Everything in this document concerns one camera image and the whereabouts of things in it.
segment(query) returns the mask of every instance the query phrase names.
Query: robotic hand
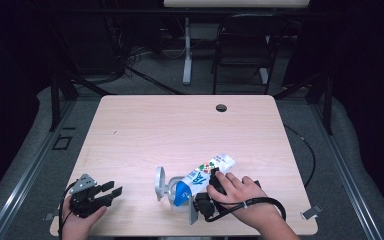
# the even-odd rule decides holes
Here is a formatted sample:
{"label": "robotic hand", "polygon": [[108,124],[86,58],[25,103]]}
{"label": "robotic hand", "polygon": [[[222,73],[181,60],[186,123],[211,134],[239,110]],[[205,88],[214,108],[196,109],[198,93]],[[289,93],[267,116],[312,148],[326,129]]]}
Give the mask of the robotic hand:
{"label": "robotic hand", "polygon": [[72,195],[70,209],[73,211],[73,214],[86,218],[102,206],[111,206],[112,200],[121,195],[123,187],[117,188],[110,194],[99,198],[95,198],[95,196],[113,187],[114,181],[107,182],[101,186],[97,185],[97,182],[89,175],[83,174],[70,190]]}

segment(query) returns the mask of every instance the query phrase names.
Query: table top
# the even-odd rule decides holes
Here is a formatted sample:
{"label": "table top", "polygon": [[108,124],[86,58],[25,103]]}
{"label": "table top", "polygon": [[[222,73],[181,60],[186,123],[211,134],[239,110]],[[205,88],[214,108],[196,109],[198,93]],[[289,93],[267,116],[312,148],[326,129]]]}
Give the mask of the table top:
{"label": "table top", "polygon": [[[217,111],[219,104],[227,110]],[[310,203],[271,96],[103,97],[67,185],[87,173],[98,184],[123,186],[92,235],[258,235],[231,214],[212,223],[200,215],[189,225],[188,214],[171,210],[167,196],[157,200],[158,166],[164,167],[168,183],[221,153],[236,161],[231,172],[238,178],[259,180],[283,204],[286,221],[298,235],[317,232],[315,219],[301,217]],[[51,233],[57,230],[55,218]]]}
{"label": "table top", "polygon": [[310,0],[164,0],[165,7],[306,8]]}

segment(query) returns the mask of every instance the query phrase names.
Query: black wire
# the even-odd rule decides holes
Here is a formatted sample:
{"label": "black wire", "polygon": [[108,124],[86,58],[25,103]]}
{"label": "black wire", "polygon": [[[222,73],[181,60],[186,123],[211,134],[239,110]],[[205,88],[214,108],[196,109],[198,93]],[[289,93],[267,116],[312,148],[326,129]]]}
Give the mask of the black wire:
{"label": "black wire", "polygon": [[118,72],[114,73],[113,75],[109,76],[108,78],[105,79],[99,79],[99,80],[88,80],[90,83],[93,83],[95,85],[103,84],[103,83],[109,83],[109,82],[114,82],[115,80],[119,79],[122,77],[124,72]]}
{"label": "black wire", "polygon": [[59,235],[59,238],[62,239],[62,228],[64,226],[64,223],[65,223],[65,220],[67,220],[67,217],[71,214],[68,214],[67,217],[65,218],[64,222],[62,221],[62,210],[63,210],[63,207],[64,207],[64,200],[65,200],[65,196],[67,195],[67,192],[68,190],[70,190],[70,188],[72,188],[74,186],[74,184],[76,184],[77,181],[73,182],[72,184],[70,184],[64,191],[64,193],[62,194],[61,196],[61,202],[60,202],[60,207],[59,207],[59,210],[58,210],[58,225],[59,225],[59,229],[58,229],[58,235]]}
{"label": "black wire", "polygon": [[314,154],[313,148],[311,148],[310,144],[304,139],[303,136],[301,136],[301,134],[299,134],[297,131],[293,130],[291,127],[289,127],[289,126],[286,125],[286,124],[283,124],[283,126],[285,126],[285,128],[291,130],[291,131],[292,131],[293,133],[295,133],[298,137],[300,137],[301,140],[305,143],[305,145],[307,145],[308,149],[309,149],[310,152],[311,152],[311,155],[313,156],[313,168],[311,169],[310,177],[308,177],[307,181],[306,181],[305,184],[304,184],[304,187],[307,187],[308,184],[310,183],[311,179],[313,178],[314,172],[315,172],[315,170],[316,170],[316,155]]}
{"label": "black wire", "polygon": [[142,55],[143,53],[146,53],[146,52],[147,52],[146,47],[137,47],[137,48],[135,48],[135,49],[132,49],[132,51],[130,52],[130,56],[129,56],[129,58],[130,58],[130,57],[136,57],[136,56],[141,57],[141,55]]}
{"label": "black wire", "polygon": [[138,75],[139,77],[145,79],[146,81],[148,81],[150,83],[155,84],[157,87],[159,87],[159,88],[161,88],[161,89],[163,89],[165,91],[168,91],[168,92],[174,93],[174,94],[178,94],[178,95],[187,95],[187,93],[178,91],[178,90],[173,89],[171,87],[168,87],[168,86],[158,82],[157,80],[155,80],[155,79],[153,79],[153,78],[151,78],[151,77],[149,77],[149,76],[147,76],[147,75],[145,75],[145,74],[143,74],[141,72],[136,71],[135,69],[131,68],[130,66],[126,65],[126,68],[129,69],[132,73]]}
{"label": "black wire", "polygon": [[220,212],[219,215],[217,215],[217,216],[215,216],[213,218],[205,218],[206,222],[214,222],[214,221],[216,221],[216,220],[218,220],[218,219],[226,216],[227,214],[230,214],[230,213],[232,213],[232,212],[234,212],[234,211],[236,211],[238,209],[241,209],[243,207],[247,207],[247,206],[250,206],[250,205],[253,205],[253,204],[257,204],[257,203],[270,203],[270,204],[275,205],[279,209],[279,211],[280,211],[280,213],[282,215],[283,220],[286,221],[286,210],[285,210],[285,208],[283,207],[283,205],[279,201],[277,201],[274,198],[270,198],[270,197],[251,198],[251,199],[248,199],[248,200],[246,200],[244,202],[240,202],[240,203],[221,203],[221,202],[215,201],[214,199],[213,199],[213,201],[218,203],[218,204],[222,204],[222,205],[236,205],[236,206],[234,206],[234,207],[232,207],[230,209],[227,209],[225,211]]}

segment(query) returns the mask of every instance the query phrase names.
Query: human hand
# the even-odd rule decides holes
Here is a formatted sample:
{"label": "human hand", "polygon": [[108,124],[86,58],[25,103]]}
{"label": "human hand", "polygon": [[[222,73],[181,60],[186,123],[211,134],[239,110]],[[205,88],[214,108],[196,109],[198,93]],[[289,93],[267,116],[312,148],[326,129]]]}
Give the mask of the human hand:
{"label": "human hand", "polygon": [[65,220],[65,223],[62,228],[62,239],[85,240],[88,238],[92,226],[105,214],[107,207],[103,206],[87,218],[81,218],[71,213],[70,200],[71,196],[64,200],[62,219]]}
{"label": "human hand", "polygon": [[[235,205],[223,203],[240,203],[251,198],[267,197],[267,194],[250,177],[243,177],[240,181],[232,173],[215,173],[226,195],[218,192],[214,186],[208,185],[207,192],[210,197],[222,203],[226,209]],[[292,229],[282,219],[277,209],[269,203],[258,203],[240,208],[232,214],[243,223],[255,228],[263,235],[264,239],[298,239]]]}
{"label": "human hand", "polygon": [[[212,185],[208,185],[208,194],[217,202],[240,203],[251,198],[267,197],[267,194],[255,184],[250,177],[245,176],[242,178],[242,181],[240,181],[232,173],[223,175],[223,173],[217,171],[215,175],[227,194],[221,194]],[[222,204],[222,206],[226,209],[230,209],[235,205]],[[276,208],[267,203],[254,204],[248,206],[248,209],[241,208],[232,212],[236,218],[253,228],[258,228],[258,224],[261,222],[262,217],[269,213],[279,215]]]}

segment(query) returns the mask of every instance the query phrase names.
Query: chair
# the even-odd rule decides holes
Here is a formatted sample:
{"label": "chair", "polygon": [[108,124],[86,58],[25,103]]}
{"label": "chair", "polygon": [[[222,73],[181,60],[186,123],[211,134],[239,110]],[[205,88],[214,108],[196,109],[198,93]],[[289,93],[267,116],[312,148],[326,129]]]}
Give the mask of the chair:
{"label": "chair", "polygon": [[235,14],[219,25],[212,73],[213,94],[216,94],[218,66],[269,69],[264,94],[267,94],[277,49],[288,22],[276,15]]}

